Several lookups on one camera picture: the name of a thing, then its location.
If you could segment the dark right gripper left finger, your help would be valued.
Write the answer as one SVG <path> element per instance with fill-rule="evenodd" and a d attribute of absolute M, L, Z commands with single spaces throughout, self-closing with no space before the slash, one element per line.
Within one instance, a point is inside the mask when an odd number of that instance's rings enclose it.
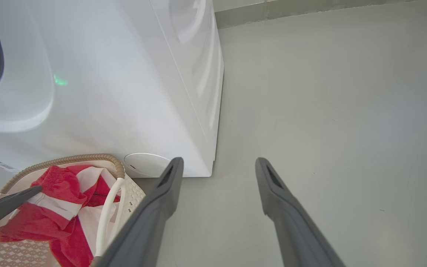
<path fill-rule="evenodd" d="M 158 178 L 107 250 L 98 267 L 156 267 L 165 223 L 176 211 L 184 160 L 176 157 Z"/>

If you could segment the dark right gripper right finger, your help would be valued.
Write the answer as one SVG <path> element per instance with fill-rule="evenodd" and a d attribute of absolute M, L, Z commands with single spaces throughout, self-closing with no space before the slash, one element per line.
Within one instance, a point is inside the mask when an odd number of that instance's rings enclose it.
<path fill-rule="evenodd" d="M 274 223 L 285 267 L 343 267 L 344 263 L 266 158 L 255 162 L 262 209 Z"/>

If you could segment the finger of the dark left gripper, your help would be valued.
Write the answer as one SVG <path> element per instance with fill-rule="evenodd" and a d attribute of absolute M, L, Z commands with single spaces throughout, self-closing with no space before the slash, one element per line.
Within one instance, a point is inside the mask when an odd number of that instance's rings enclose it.
<path fill-rule="evenodd" d="M 0 220 L 2 220 L 5 216 L 15 211 L 21 205 L 23 205 L 26 201 L 31 199 L 33 196 L 37 195 L 42 191 L 41 186 L 34 186 L 23 190 L 18 193 L 14 193 L 8 196 L 4 196 L 0 199 Z"/>

